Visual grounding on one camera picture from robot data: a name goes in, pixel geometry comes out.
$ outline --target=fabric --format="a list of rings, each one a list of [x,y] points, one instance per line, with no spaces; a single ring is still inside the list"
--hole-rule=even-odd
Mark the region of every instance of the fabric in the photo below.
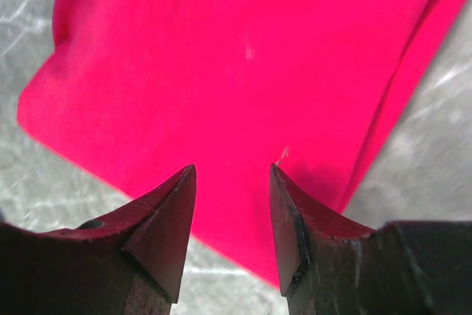
[[[341,212],[465,1],[55,0],[18,121],[131,198],[195,163],[192,233],[276,285],[269,165]]]

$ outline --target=dark metal jaw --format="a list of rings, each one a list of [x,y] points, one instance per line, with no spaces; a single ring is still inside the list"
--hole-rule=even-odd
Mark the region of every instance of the dark metal jaw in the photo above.
[[[0,223],[0,314],[169,314],[195,204],[195,167],[79,228]],[[271,218],[295,314],[471,314],[472,223],[375,231],[304,193],[277,166]]]
[[[2,314],[168,314],[195,205],[195,167],[78,229],[0,224]]]
[[[375,231],[271,167],[280,288],[295,314],[472,314],[472,223],[396,221]]]

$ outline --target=marble surface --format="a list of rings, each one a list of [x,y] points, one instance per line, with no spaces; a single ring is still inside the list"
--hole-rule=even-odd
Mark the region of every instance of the marble surface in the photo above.
[[[52,51],[53,0],[0,0],[0,208],[23,228],[76,227],[125,198],[33,142],[18,95]],[[468,2],[346,215],[472,219],[472,1]],[[190,241],[172,314],[286,314],[278,291]]]

